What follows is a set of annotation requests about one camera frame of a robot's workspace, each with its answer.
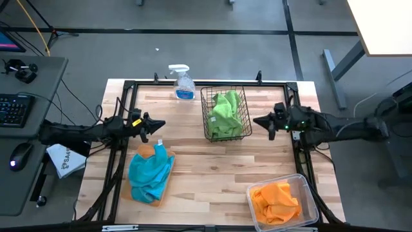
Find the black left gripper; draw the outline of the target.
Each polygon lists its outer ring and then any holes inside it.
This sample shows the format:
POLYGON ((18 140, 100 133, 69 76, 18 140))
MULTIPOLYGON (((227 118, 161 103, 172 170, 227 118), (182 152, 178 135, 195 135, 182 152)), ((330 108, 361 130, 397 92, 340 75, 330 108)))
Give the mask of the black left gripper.
POLYGON ((153 119, 147 112, 144 112, 140 119, 136 121, 130 119, 129 129, 131 130, 131 133, 129 136, 135 138, 138 135, 143 143, 148 143, 149 139, 147 138, 147 134, 149 132, 150 134, 155 133, 164 125, 165 121, 153 119))

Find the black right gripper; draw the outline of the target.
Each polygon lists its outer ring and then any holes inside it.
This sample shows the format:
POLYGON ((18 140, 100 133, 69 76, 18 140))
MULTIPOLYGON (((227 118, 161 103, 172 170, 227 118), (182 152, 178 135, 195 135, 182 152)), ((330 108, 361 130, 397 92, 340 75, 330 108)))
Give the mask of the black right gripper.
POLYGON ((289 106, 286 107, 288 117, 285 120, 277 120, 275 113, 268 113, 265 116, 256 117, 253 121, 268 130, 269 140, 274 140, 276 132, 279 130, 285 131, 304 131, 309 125, 309 114, 302 107, 289 106))

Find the black wire basket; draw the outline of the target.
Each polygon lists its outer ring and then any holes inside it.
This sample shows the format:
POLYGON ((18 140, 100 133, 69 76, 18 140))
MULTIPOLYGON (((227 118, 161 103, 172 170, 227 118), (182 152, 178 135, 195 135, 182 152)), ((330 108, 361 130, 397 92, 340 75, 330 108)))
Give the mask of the black wire basket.
POLYGON ((200 89, 201 97, 201 109, 202 109, 202 119, 205 138, 209 142, 223 142, 231 140, 242 140, 245 137, 252 135, 252 126, 250 122, 250 115, 247 105, 247 98, 245 94, 245 89, 242 85, 232 85, 232 86, 205 86, 200 89), (209 134, 208 127, 208 113, 213 109, 215 103, 212 98, 217 93, 226 94, 229 90, 235 90, 239 93, 241 102, 238 108, 238 113, 243 124, 242 134, 238 137, 227 137, 222 139, 213 139, 209 134))

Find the green microfiber towel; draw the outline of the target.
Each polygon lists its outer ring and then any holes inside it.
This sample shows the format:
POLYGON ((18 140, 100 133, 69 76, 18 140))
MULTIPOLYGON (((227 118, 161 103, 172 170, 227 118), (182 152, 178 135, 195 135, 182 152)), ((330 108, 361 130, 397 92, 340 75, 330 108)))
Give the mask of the green microfiber towel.
POLYGON ((241 98, 239 96, 239 93, 235 90, 229 90, 226 94, 225 94, 225 98, 226 100, 228 100, 228 102, 230 103, 230 108, 231 108, 231 112, 233 114, 238 112, 238 108, 241 102, 241 98))
POLYGON ((239 113, 231 112, 225 94, 217 93, 212 100, 215 105, 208 113, 209 134, 213 139, 238 137, 242 134, 243 124, 239 113))

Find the orange microfiber towel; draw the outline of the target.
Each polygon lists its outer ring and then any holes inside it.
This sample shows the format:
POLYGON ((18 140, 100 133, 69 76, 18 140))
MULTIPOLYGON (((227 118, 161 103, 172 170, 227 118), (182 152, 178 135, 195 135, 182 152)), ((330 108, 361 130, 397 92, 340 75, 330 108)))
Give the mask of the orange microfiber towel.
POLYGON ((284 224, 301 212, 299 201, 290 193, 289 184, 272 184, 268 191, 267 222, 284 224))
POLYGON ((279 187, 276 184, 250 190, 250 198, 258 222, 268 225, 279 225, 281 219, 277 215, 279 187))

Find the clear glass cleaner spray bottle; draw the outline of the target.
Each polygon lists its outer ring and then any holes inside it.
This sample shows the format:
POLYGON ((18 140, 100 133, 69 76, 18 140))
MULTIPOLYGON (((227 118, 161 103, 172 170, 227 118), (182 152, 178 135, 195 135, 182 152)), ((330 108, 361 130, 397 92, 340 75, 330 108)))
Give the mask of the clear glass cleaner spray bottle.
POLYGON ((195 83, 187 73, 190 68, 186 64, 170 64, 168 66, 170 74, 176 73, 177 80, 174 82, 174 92, 178 99, 193 100, 195 99, 195 83))

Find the orange translucent plastic bin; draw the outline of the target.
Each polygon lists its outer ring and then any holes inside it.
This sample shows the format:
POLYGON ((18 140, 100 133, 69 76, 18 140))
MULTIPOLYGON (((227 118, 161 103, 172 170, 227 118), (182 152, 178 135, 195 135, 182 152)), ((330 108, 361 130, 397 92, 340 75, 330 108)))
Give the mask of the orange translucent plastic bin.
MULTIPOLYGON (((133 158, 134 158, 136 155, 140 155, 143 159, 148 159, 149 157, 154 156, 154 155, 155 155, 155 150, 154 150, 153 146, 154 146, 154 145, 152 145, 152 146, 150 146, 150 145, 141 145, 141 146, 139 146, 138 149, 137 149, 137 153, 133 156, 133 158)), ((172 152, 172 151, 169 151, 169 150, 167 150, 167 152, 168 152, 168 155, 169 155, 169 156, 174 155, 174 161, 175 161, 176 154, 175 154, 174 152, 172 152)), ((130 185, 130 183, 129 183, 129 165, 128 165, 128 169, 127 169, 126 181, 125 181, 125 183, 124 183, 124 187, 123 187, 123 190, 122 190, 122 192, 121 192, 121 197, 124 198, 124 199, 126 199, 126 200, 133 200, 133 199, 132 199, 132 196, 131 196, 131 185, 130 185)), ((164 192, 163 192, 160 200, 156 200, 156 201, 154 201, 153 203, 150 203, 150 204, 149 204, 150 206, 157 207, 157 206, 160 205, 160 203, 161 203, 161 201, 162 201, 162 199, 163 199, 163 196, 164 196, 164 194, 165 194, 165 191, 166 191, 166 189, 167 189, 168 181, 169 181, 169 178, 168 178, 168 180, 167 180, 167 184, 166 184, 165 190, 164 190, 164 192)))

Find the clear plastic bin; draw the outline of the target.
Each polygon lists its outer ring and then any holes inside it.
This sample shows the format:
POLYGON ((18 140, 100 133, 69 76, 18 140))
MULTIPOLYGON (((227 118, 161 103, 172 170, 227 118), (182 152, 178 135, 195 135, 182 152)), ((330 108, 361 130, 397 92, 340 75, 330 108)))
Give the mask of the clear plastic bin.
POLYGON ((319 220, 320 214, 317 209, 314 197, 305 177, 301 174, 286 175, 274 179, 264 180, 261 182, 249 185, 246 190, 248 205, 252 215, 254 227, 257 232, 285 232, 299 227, 309 226, 319 220), (250 190, 252 188, 260 188, 271 184, 289 184, 290 193, 299 201, 301 212, 298 216, 294 216, 288 222, 279 225, 268 225, 258 222, 255 216, 255 210, 250 198, 250 190))

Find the white printed bag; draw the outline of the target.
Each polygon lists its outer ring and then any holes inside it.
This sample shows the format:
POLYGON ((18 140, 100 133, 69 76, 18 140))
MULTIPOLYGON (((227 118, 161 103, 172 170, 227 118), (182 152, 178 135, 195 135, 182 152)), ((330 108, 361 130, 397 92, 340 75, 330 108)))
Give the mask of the white printed bag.
POLYGON ((86 166, 86 157, 61 144, 54 144, 46 149, 60 179, 69 176, 86 166))

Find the grey side desk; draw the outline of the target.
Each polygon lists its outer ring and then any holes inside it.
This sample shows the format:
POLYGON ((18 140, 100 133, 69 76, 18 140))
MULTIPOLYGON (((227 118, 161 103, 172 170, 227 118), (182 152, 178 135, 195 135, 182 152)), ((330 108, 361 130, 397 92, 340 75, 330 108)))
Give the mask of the grey side desk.
POLYGON ((46 146, 37 140, 37 133, 50 108, 51 100, 64 75, 68 60, 64 57, 30 57, 21 55, 0 55, 8 61, 20 59, 26 64, 38 66, 37 77, 30 83, 18 81, 12 73, 4 73, 0 61, 0 93, 31 93, 34 104, 23 128, 0 128, 0 216, 15 217, 22 213, 30 198, 31 189, 41 166, 46 146), (32 151, 26 166, 21 171, 10 169, 10 157, 20 144, 29 142, 32 151))

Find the black tripod stand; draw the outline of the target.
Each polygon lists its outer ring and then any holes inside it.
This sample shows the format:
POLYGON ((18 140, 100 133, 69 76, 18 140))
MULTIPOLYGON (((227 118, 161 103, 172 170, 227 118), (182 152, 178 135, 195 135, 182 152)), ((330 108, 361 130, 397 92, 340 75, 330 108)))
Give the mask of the black tripod stand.
POLYGON ((67 31, 60 31, 60 30, 56 30, 44 17, 43 15, 40 13, 40 11, 38 11, 38 9, 32 4, 32 2, 30 0, 25 0, 28 5, 34 10, 34 12, 41 18, 41 20, 46 24, 46 26, 48 27, 48 29, 51 32, 50 38, 48 39, 47 42, 47 47, 51 48, 53 46, 53 44, 58 40, 58 38, 63 37, 64 35, 67 36, 72 36, 72 37, 78 37, 79 34, 77 33, 73 33, 73 32, 67 32, 67 31))

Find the black backlit keyboard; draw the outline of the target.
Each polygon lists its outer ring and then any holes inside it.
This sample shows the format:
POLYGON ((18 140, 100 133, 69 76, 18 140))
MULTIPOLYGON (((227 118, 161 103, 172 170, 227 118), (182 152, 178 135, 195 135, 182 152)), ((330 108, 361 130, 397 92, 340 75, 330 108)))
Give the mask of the black backlit keyboard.
POLYGON ((30 95, 0 94, 0 128, 23 128, 33 104, 30 95))

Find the white table top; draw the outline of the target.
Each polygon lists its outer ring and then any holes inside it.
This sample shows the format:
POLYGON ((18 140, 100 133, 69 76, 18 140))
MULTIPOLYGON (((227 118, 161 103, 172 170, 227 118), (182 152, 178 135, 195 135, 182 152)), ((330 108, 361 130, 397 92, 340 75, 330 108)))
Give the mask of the white table top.
POLYGON ((412 0, 346 0, 370 57, 412 57, 412 0))

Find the monitor with blue screen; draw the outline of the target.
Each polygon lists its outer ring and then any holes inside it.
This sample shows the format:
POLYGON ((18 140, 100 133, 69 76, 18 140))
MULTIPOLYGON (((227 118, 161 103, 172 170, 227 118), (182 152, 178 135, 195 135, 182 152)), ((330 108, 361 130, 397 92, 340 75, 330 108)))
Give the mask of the monitor with blue screen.
POLYGON ((15 39, 0 28, 0 52, 20 52, 26 51, 15 39))

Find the black clamp mount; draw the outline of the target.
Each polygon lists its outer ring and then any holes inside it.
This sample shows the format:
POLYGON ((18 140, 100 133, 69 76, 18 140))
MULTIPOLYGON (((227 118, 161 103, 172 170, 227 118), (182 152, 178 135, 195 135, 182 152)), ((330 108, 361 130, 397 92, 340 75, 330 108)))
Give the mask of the black clamp mount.
POLYGON ((3 59, 3 63, 5 65, 5 74, 14 72, 15 78, 25 84, 30 84, 37 77, 39 69, 34 63, 26 65, 20 59, 10 59, 8 61, 3 59))

